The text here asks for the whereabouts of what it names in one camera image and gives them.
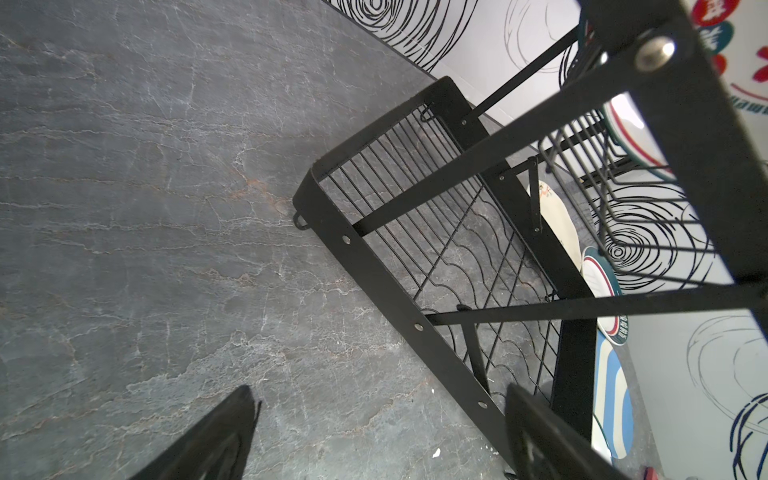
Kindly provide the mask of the blue striped plate right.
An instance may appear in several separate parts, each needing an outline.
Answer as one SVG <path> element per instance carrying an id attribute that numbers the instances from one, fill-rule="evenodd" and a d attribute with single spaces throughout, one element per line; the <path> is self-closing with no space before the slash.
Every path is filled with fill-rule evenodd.
<path id="1" fill-rule="evenodd" d="M 628 382 L 613 344 L 597 330 L 593 383 L 592 448 L 606 461 L 625 458 L 634 439 Z"/>

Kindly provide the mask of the green red rimmed plate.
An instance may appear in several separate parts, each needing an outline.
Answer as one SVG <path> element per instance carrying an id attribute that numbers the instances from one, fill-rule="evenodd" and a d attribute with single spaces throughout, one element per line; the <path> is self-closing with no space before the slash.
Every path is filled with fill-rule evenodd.
<path id="1" fill-rule="evenodd" d="M 608 260 L 594 246 L 583 250 L 581 274 L 596 298 L 621 296 L 618 279 Z M 629 336 L 626 315 L 608 315 L 597 318 L 597 327 L 613 345 L 622 346 Z"/>

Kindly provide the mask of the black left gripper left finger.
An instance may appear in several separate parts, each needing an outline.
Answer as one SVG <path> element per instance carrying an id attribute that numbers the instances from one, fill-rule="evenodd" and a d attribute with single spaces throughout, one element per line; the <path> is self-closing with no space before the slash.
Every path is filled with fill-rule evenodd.
<path id="1" fill-rule="evenodd" d="M 241 479 L 260 414 L 241 385 L 194 424 L 135 479 Z"/>

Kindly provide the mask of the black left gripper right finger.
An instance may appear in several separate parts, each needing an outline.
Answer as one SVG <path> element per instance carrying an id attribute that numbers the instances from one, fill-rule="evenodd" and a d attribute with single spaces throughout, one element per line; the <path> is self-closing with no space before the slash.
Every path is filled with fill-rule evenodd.
<path id="1" fill-rule="evenodd" d="M 517 479 L 620 480 L 626 476 L 526 390 L 510 384 L 505 428 Z"/>

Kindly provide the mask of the cream floral plate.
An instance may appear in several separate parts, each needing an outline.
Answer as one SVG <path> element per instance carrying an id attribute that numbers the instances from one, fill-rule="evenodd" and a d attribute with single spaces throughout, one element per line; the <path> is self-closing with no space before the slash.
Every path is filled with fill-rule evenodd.
<path id="1" fill-rule="evenodd" d="M 544 181 L 538 181 L 539 208 L 544 221 L 548 224 L 560 244 L 574 263 L 581 269 L 583 256 L 576 227 L 566 205 L 555 191 Z"/>

